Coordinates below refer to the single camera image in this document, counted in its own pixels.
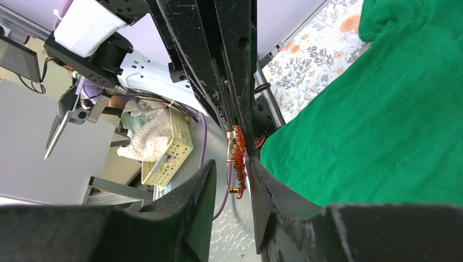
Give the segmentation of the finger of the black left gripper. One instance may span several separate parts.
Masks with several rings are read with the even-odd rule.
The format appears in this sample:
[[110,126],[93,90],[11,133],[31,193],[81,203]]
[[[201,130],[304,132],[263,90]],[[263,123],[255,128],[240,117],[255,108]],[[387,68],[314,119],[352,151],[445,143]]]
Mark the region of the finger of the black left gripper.
[[256,149],[253,134],[253,95],[257,67],[257,2],[215,1],[223,58],[231,96],[231,117],[241,128],[248,156]]
[[202,18],[212,1],[147,1],[171,61],[182,68],[195,97],[223,132],[231,130],[230,112],[221,100],[216,61],[207,42],[207,20]]

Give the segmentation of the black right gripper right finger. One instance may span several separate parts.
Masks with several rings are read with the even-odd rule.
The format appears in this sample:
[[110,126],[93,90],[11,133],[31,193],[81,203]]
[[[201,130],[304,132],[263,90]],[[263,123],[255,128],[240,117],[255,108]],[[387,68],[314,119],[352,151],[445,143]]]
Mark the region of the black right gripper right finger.
[[462,261],[462,209],[430,204],[320,207],[246,162],[262,261]]

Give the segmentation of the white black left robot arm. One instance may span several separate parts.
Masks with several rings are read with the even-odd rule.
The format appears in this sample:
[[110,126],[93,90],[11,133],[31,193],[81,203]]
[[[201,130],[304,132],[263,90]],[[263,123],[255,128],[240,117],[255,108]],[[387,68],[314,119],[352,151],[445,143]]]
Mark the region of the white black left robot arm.
[[[171,59],[142,55],[117,30],[151,16]],[[223,132],[237,125],[250,156],[257,67],[256,1],[74,1],[45,50],[106,88],[154,93],[207,113]]]

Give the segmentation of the orange brooch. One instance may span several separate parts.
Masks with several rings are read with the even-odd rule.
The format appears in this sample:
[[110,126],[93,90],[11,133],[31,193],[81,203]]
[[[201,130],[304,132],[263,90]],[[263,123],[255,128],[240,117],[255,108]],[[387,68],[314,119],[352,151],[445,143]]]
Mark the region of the orange brooch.
[[[238,125],[233,126],[233,130],[227,132],[228,148],[227,148],[227,191],[229,194],[235,194],[237,199],[241,199],[246,190],[246,166],[245,152],[246,142],[243,132]],[[237,187],[231,186],[231,171],[234,170]]]

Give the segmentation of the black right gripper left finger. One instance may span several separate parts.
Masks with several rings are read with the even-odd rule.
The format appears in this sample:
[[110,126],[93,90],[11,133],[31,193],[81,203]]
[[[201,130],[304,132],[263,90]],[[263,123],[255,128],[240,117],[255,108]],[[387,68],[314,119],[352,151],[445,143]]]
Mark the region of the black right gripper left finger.
[[208,261],[216,162],[138,212],[1,207],[1,261]]

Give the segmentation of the green t-shirt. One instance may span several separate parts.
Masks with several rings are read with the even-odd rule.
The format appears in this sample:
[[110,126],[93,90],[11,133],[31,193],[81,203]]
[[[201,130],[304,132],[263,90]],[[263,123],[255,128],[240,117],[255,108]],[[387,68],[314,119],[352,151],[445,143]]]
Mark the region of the green t-shirt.
[[462,1],[362,1],[370,47],[262,144],[313,203],[462,205]]

